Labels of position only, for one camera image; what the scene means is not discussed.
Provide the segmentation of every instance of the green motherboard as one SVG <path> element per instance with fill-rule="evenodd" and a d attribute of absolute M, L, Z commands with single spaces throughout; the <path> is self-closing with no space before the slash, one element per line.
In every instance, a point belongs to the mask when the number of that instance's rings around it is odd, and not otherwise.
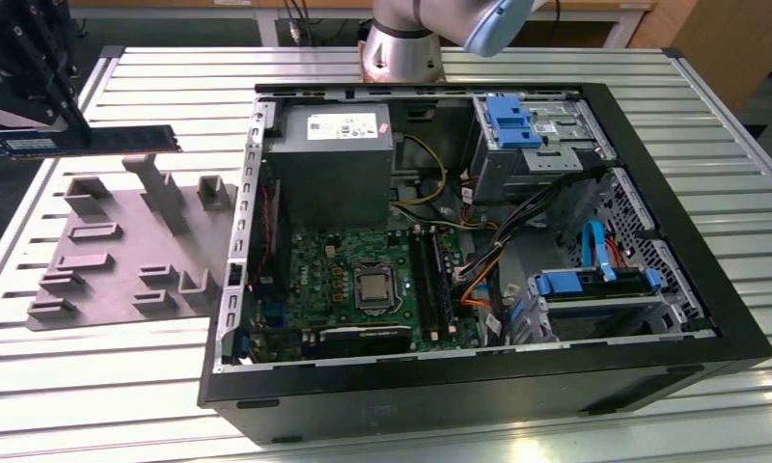
<path fill-rule="evenodd" d="M 447 270 L 462 265 L 459 236 L 454 230 L 436 232 Z M 411 351 L 472 348 L 479 332 L 472 308 L 463 308 L 451 295 L 456 317 L 438 339 L 423 331 L 423 314 L 416 295 L 409 231 L 304 232 L 293 236 L 291 248 L 289 294 L 284 309 L 284 329 L 269 342 L 276 361 L 300 360 L 295 346 L 301 333 L 316 327 L 399 324 L 412 329 Z M 388 282 L 393 305 L 384 311 L 360 309 L 360 273 L 367 269 L 391 272 Z"/>

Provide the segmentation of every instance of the chip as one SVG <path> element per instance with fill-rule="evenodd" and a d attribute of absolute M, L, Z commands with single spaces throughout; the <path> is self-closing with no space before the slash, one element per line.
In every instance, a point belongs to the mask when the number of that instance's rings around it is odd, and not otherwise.
<path fill-rule="evenodd" d="M 363 275 L 359 282 L 361 301 L 388 300 L 387 275 Z"/>

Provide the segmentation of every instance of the power supply label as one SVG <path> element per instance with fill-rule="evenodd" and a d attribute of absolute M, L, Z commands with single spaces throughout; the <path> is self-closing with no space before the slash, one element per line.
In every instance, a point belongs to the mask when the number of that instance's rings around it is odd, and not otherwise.
<path fill-rule="evenodd" d="M 307 121 L 308 140 L 377 138 L 375 113 L 312 114 Z"/>

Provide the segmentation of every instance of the wooden cabinet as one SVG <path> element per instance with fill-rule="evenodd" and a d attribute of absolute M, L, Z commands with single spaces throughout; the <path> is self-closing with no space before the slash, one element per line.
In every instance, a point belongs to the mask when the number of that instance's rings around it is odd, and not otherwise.
<path fill-rule="evenodd" d="M 772 70 L 772 0 L 658 0 L 630 46 L 678 48 L 740 109 Z"/>

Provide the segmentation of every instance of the aluminum table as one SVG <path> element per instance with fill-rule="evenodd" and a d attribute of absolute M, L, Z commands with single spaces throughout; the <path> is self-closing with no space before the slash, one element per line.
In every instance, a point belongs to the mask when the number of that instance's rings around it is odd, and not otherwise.
<path fill-rule="evenodd" d="M 115 51 L 83 93 L 88 118 L 171 123 L 187 152 L 157 163 L 181 185 L 215 173 L 239 180 L 256 83 L 359 78 L 352 48 Z M 514 50 L 484 60 L 447 49 L 444 63 L 450 81 L 610 84 L 772 341 L 772 161 L 687 61 L 658 50 Z M 260 449 L 196 405 L 205 318 L 24 328 L 69 212 L 60 196 L 81 175 L 137 187 L 121 156 L 47 161 L 0 242 L 0 458 L 772 462 L 772 360 L 631 414 Z"/>

